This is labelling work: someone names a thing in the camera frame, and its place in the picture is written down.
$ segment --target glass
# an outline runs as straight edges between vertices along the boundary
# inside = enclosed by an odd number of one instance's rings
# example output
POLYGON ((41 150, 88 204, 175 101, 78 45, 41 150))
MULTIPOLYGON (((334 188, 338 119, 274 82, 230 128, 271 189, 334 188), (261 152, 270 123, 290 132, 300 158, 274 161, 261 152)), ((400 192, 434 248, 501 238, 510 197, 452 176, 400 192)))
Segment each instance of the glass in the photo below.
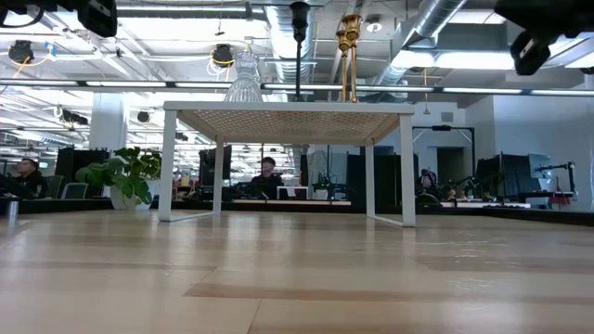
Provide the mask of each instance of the glass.
POLYGON ((237 80, 226 92, 225 101, 230 102, 263 102, 260 84, 258 83, 258 56, 246 50, 235 55, 237 80))

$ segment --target silver air duct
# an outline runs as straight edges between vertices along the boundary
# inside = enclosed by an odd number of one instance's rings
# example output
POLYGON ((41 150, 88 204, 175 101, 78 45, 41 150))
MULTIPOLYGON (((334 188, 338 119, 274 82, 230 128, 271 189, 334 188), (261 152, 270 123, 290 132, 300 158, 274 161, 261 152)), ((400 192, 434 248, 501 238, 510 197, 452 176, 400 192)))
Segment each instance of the silver air duct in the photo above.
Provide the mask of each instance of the silver air duct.
MULTIPOLYGON (((307 15, 310 22, 307 27, 305 40, 302 42, 301 59, 311 57, 313 29, 311 22, 314 22, 315 10, 311 8, 307 15)), ((265 14, 270 22, 270 42, 275 59, 289 59, 287 62, 277 62, 277 77, 281 83, 294 83, 297 75, 295 63, 295 50, 297 42, 293 39, 292 12, 289 6, 268 6, 265 14)), ((314 66, 311 64, 301 65, 301 81, 304 84, 311 83, 314 66)))
MULTIPOLYGON (((394 42, 399 48, 412 45, 425 38, 435 37, 454 17, 467 0, 424 0, 419 14, 402 22, 394 32, 394 42)), ((392 64, 378 76, 374 84, 395 85, 408 71, 408 68, 393 67, 392 64)))

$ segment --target man sitting at desk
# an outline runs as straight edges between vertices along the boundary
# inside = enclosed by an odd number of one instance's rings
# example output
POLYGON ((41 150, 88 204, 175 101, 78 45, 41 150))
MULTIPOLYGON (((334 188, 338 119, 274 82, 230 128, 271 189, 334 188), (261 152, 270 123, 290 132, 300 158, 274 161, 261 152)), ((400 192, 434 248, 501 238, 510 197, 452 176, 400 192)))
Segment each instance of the man sitting at desk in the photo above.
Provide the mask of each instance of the man sitting at desk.
POLYGON ((39 163, 37 161, 23 158, 17 165, 17 172, 19 172, 20 176, 15 177, 15 181, 31 190, 36 198, 42 199, 47 191, 47 182, 38 169, 39 163))
POLYGON ((284 186, 280 176, 272 173, 277 163, 270 157, 262 159, 262 173, 252 179, 253 193, 256 197, 277 199, 277 186, 284 186))

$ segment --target gold candlestick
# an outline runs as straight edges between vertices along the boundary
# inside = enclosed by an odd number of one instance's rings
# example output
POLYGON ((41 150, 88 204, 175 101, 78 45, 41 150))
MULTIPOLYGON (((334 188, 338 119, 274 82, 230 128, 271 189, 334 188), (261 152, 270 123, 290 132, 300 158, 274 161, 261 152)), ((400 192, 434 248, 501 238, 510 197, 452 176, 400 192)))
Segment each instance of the gold candlestick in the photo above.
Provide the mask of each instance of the gold candlestick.
POLYGON ((363 18, 357 14, 347 15, 342 18, 342 24, 346 30, 346 38, 351 42, 351 64, 353 66, 351 70, 351 89, 353 91, 351 95, 351 102, 356 103, 356 40, 361 35, 361 22, 363 18))
POLYGON ((356 45, 351 47, 351 62, 353 63, 353 68, 351 69, 351 86, 353 89, 353 95, 351 96, 351 102, 356 103, 356 45))
POLYGON ((351 47, 351 42, 346 38, 346 31, 341 30, 336 32, 338 36, 338 48, 342 51, 342 102, 346 102, 346 81, 347 81, 347 73, 346 73, 346 56, 349 48, 351 47))

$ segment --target wooden floor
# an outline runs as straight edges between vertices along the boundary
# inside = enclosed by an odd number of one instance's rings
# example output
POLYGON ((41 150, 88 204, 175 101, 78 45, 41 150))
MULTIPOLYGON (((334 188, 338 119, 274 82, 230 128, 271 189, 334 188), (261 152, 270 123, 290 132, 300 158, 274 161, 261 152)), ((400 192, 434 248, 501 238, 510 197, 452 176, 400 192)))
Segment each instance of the wooden floor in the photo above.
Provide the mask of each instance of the wooden floor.
POLYGON ((594 228, 74 212, 0 223, 0 333, 594 333, 594 228))

